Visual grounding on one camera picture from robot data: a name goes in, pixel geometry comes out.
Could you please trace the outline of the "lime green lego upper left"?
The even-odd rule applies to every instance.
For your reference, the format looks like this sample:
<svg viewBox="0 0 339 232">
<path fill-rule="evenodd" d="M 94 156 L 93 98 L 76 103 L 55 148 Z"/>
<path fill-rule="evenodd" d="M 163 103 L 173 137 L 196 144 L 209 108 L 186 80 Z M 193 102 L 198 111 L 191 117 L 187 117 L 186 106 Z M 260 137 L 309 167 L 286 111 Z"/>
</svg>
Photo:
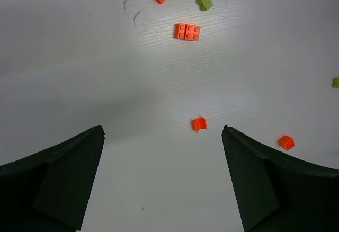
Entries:
<svg viewBox="0 0 339 232">
<path fill-rule="evenodd" d="M 196 0 L 196 3 L 199 5 L 201 11 L 207 11 L 213 7 L 212 0 Z"/>
</svg>

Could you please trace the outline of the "lime green lego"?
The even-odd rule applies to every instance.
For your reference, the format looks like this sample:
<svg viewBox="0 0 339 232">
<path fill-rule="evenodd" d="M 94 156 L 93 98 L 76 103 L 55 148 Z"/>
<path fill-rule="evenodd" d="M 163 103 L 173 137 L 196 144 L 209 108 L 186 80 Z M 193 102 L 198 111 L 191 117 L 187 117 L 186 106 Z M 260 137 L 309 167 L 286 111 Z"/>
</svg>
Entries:
<svg viewBox="0 0 339 232">
<path fill-rule="evenodd" d="M 339 77 L 332 79 L 332 88 L 339 88 Z"/>
<path fill-rule="evenodd" d="M 196 3 L 199 5 L 201 11 L 207 11 L 213 7 L 212 0 L 196 0 Z"/>
</svg>

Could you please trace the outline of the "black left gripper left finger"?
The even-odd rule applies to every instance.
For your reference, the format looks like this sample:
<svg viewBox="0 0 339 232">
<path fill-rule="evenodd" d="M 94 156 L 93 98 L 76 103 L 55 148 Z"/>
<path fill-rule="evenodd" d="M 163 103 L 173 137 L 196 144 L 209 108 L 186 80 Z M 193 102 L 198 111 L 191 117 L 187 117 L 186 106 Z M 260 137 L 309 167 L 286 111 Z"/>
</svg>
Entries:
<svg viewBox="0 0 339 232">
<path fill-rule="evenodd" d="M 1 166 L 1 231 L 80 231 L 103 151 L 92 127 Z"/>
</svg>

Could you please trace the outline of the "orange two-by-two lego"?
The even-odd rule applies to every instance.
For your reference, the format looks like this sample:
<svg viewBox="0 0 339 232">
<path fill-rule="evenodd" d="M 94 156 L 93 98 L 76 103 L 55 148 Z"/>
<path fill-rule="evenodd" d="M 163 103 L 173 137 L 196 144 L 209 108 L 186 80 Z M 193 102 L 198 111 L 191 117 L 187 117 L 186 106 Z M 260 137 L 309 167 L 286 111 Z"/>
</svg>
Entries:
<svg viewBox="0 0 339 232">
<path fill-rule="evenodd" d="M 187 41 L 199 41 L 201 28 L 196 25 L 177 23 L 174 38 Z"/>
</svg>

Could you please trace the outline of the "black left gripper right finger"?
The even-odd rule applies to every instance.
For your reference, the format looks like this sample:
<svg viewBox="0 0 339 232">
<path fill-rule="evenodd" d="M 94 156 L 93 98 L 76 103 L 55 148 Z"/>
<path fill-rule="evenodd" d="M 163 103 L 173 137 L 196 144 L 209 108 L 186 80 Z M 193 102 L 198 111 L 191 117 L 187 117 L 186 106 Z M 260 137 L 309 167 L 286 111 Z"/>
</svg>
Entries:
<svg viewBox="0 0 339 232">
<path fill-rule="evenodd" d="M 245 231 L 338 231 L 338 170 L 300 160 L 224 126 Z"/>
</svg>

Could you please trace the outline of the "orange lego middle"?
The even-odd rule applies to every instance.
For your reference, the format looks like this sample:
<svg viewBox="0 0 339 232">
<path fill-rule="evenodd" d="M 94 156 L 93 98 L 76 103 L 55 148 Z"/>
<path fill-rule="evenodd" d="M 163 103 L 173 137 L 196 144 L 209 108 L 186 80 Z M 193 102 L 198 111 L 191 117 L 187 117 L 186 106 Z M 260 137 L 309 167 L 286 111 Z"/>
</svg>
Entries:
<svg viewBox="0 0 339 232">
<path fill-rule="evenodd" d="M 281 137 L 279 140 L 279 145 L 286 151 L 289 151 L 295 146 L 294 139 L 288 135 Z"/>
</svg>

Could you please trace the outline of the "lime green lego middle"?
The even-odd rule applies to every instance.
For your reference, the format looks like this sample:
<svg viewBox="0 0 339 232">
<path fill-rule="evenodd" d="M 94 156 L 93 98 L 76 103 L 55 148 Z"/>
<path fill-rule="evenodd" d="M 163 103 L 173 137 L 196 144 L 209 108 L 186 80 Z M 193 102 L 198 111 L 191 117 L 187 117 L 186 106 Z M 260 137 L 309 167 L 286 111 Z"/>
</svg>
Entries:
<svg viewBox="0 0 339 232">
<path fill-rule="evenodd" d="M 339 88 L 339 77 L 332 79 L 332 88 Z"/>
</svg>

